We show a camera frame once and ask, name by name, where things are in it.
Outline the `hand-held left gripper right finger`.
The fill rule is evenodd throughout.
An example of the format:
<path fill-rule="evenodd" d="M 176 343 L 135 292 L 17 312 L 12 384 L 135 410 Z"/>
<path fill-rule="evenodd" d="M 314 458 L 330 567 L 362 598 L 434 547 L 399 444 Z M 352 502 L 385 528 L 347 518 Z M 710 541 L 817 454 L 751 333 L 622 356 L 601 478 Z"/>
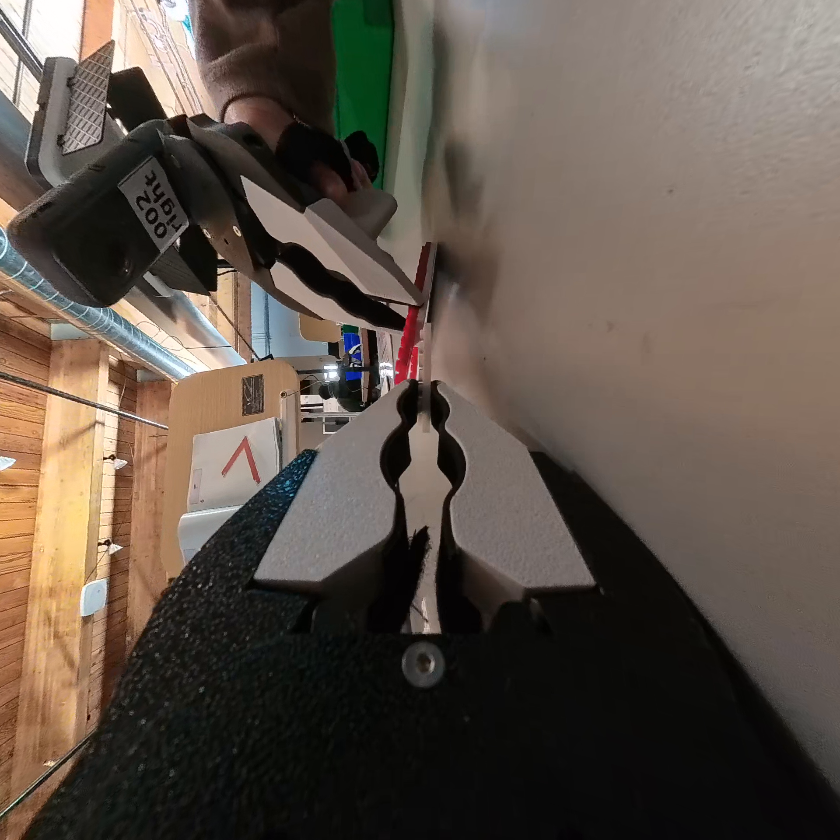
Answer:
<path fill-rule="evenodd" d="M 445 632 L 480 632 L 508 603 L 593 592 L 596 580 L 528 447 L 434 384 L 437 466 L 448 479 L 435 576 Z"/>

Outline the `metal ventilation duct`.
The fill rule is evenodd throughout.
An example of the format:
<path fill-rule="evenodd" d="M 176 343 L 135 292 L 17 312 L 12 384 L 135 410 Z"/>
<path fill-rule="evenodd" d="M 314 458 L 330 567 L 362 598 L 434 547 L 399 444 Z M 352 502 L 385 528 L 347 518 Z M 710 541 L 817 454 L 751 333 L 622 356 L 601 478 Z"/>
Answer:
<path fill-rule="evenodd" d="M 61 295 L 24 257 L 11 245 L 7 232 L 1 230 L 1 273 L 16 291 L 29 294 L 44 304 L 59 319 L 72 324 L 130 357 L 143 368 L 165 379 L 178 382 L 189 375 L 205 372 L 208 367 L 200 363 L 195 367 L 188 359 L 143 332 L 130 321 L 110 308 L 90 308 L 70 301 Z"/>

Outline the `open instruction booklet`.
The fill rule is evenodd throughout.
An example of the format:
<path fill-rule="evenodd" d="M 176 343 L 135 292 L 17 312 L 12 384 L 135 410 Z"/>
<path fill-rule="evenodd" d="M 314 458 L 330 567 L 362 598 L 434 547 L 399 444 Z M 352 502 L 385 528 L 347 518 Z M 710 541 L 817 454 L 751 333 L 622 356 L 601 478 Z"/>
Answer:
<path fill-rule="evenodd" d="M 238 508 L 277 477 L 281 468 L 277 417 L 196 435 L 186 510 Z"/>

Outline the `thin metal rod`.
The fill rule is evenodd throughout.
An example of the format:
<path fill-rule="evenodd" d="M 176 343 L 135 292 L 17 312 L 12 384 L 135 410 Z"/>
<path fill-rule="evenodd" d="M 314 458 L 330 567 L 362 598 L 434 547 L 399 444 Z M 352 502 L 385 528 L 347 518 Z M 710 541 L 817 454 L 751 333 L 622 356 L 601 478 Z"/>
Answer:
<path fill-rule="evenodd" d="M 135 413 L 129 413 L 129 412 L 123 411 L 123 410 L 121 410 L 117 407 L 111 406 L 111 405 L 103 404 L 103 403 L 100 403 L 100 402 L 95 402 L 95 401 L 92 401 L 92 400 L 89 400 L 87 398 L 80 397 L 80 396 L 77 396 L 77 395 L 72 395 L 68 392 L 62 391 L 60 389 L 56 389 L 56 388 L 51 387 L 49 385 L 43 385 L 43 384 L 40 384 L 36 381 L 31 381 L 31 380 L 26 379 L 24 377 L 21 377 L 17 374 L 11 374 L 11 373 L 7 373 L 5 371 L 1 371 L 1 381 L 4 382 L 4 383 L 8 383 L 10 385 L 15 385 L 15 386 L 24 388 L 24 389 L 26 389 L 28 391 L 31 391 L 31 392 L 36 392 L 36 393 L 40 393 L 40 394 L 47 395 L 47 396 L 54 396 L 54 397 L 57 397 L 61 400 L 66 401 L 66 402 L 75 403 L 75 404 L 78 404 L 78 405 L 81 405 L 81 406 L 87 406 L 89 408 L 93 408 L 93 409 L 96 409 L 96 410 L 101 411 L 103 413 L 114 415 L 116 417 L 120 417 L 122 419 L 125 419 L 127 421 L 131 421 L 131 422 L 134 422 L 134 423 L 137 423 L 137 424 L 141 424 L 141 425 L 148 426 L 148 427 L 154 427 L 154 428 L 164 430 L 164 431 L 169 429 L 169 427 L 167 425 L 165 425 L 163 423 L 160 423 L 160 422 L 157 422 L 157 421 L 154 421 L 152 419 L 149 419 L 149 418 L 146 418 L 146 417 L 143 417 L 143 416 L 139 416 Z"/>

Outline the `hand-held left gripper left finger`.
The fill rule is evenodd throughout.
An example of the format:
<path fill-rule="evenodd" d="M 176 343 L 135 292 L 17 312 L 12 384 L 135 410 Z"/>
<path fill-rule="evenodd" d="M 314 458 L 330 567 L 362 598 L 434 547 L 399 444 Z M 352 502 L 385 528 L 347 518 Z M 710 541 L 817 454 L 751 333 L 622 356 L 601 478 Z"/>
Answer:
<path fill-rule="evenodd" d="M 405 381 L 321 446 L 257 567 L 263 589 L 313 597 L 400 632 L 417 588 L 400 479 L 419 387 Z"/>

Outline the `person's right forearm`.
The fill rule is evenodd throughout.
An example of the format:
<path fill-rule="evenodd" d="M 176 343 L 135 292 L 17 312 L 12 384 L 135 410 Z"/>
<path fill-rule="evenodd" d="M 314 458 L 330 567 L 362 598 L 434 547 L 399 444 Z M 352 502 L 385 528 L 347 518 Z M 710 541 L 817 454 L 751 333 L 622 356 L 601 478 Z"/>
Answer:
<path fill-rule="evenodd" d="M 220 118 L 270 100 L 334 133 L 337 60 L 330 1 L 189 2 L 200 78 Z"/>

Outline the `long narrow red lego plate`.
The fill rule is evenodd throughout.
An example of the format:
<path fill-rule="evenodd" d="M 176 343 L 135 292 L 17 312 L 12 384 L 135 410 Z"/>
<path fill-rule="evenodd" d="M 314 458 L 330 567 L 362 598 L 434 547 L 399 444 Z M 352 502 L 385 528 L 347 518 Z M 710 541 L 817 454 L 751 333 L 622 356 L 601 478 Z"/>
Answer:
<path fill-rule="evenodd" d="M 416 378 L 413 371 L 416 368 L 417 345 L 423 327 L 422 319 L 419 317 L 420 311 L 418 306 L 408 308 L 400 347 L 394 362 L 395 385 Z"/>

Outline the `person's right hand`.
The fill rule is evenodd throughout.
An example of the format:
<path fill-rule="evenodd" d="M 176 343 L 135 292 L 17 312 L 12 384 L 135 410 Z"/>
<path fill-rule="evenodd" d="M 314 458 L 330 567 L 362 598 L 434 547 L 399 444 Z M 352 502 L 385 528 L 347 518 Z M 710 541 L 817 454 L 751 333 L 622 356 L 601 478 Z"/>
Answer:
<path fill-rule="evenodd" d="M 248 125 L 286 172 L 342 208 L 352 196 L 373 187 L 372 168 L 349 157 L 330 133 L 300 122 L 276 101 L 238 99 L 227 107 L 224 121 Z"/>

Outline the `wide red lego plate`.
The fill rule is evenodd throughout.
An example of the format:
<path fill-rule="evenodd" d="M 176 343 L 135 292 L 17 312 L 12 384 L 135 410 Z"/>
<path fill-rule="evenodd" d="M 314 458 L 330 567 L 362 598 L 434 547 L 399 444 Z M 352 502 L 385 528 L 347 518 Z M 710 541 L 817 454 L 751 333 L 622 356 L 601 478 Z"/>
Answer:
<path fill-rule="evenodd" d="M 417 305 L 418 307 L 426 305 L 432 292 L 437 251 L 437 242 L 427 241 L 422 247 L 415 276 L 416 289 L 421 293 L 421 302 Z"/>

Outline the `wooden booklet stand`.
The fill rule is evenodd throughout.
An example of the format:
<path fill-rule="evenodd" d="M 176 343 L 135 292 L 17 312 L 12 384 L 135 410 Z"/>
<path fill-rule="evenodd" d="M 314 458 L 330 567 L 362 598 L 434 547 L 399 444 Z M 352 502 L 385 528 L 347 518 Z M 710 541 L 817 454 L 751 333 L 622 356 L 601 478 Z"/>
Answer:
<path fill-rule="evenodd" d="M 263 374 L 266 411 L 242 416 L 241 379 Z M 268 360 L 191 375 L 178 382 L 170 404 L 163 496 L 161 561 L 168 579 L 180 574 L 223 519 L 239 507 L 189 513 L 193 439 L 196 435 L 277 417 L 281 424 L 282 468 L 300 452 L 298 373 L 283 360 Z"/>

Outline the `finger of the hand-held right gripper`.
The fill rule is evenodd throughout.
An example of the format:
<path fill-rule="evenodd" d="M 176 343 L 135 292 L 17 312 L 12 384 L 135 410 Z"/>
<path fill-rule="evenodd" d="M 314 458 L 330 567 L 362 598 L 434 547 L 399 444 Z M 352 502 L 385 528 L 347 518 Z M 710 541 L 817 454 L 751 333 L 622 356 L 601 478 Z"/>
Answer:
<path fill-rule="evenodd" d="M 381 332 L 404 330 L 404 316 L 327 269 L 300 245 L 278 245 L 270 274 L 279 292 L 324 321 Z"/>
<path fill-rule="evenodd" d="M 276 241 L 305 248 L 371 298 L 405 306 L 423 301 L 393 257 L 332 200 L 322 198 L 299 211 L 246 176 L 240 180 L 250 208 Z"/>

